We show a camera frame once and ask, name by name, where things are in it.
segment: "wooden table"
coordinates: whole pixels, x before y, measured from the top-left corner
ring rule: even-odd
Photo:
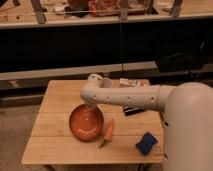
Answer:
[[[122,107],[99,105],[104,129],[115,120],[113,138],[99,149],[101,137],[91,143],[77,140],[68,125],[71,111],[82,104],[79,90],[85,81],[51,81],[27,143],[23,164],[122,164],[161,163],[163,129],[158,112],[146,111],[126,117]],[[143,156],[135,144],[149,131],[158,140],[149,155]]]

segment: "shelving unit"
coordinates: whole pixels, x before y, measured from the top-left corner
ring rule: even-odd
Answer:
[[[47,20],[46,23],[38,24],[31,1],[22,0],[21,5],[15,7],[12,1],[8,0],[8,2],[0,8],[0,28],[113,24],[213,17],[213,3],[211,0],[184,0],[182,10],[178,18],[173,18],[168,12],[163,11],[159,6],[159,1],[170,2],[170,0],[155,0],[154,8],[158,14],[129,15],[127,20],[121,20],[119,16],[93,17],[90,14],[87,14],[82,18],[66,18],[64,15],[56,15],[52,11],[52,8],[55,3],[66,3],[67,0],[40,0],[42,7],[47,8],[48,12],[45,13]]]

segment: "blue sponge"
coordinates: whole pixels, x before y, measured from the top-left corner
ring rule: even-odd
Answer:
[[[155,145],[157,142],[157,139],[151,133],[147,132],[135,146],[143,155],[147,155],[152,150],[152,146]]]

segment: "orange carrot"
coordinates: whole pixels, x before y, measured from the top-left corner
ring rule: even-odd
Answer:
[[[106,131],[104,133],[104,139],[102,144],[99,146],[99,148],[103,147],[107,142],[109,142],[112,138],[112,133],[113,133],[113,129],[114,129],[114,119],[112,119],[106,128]]]

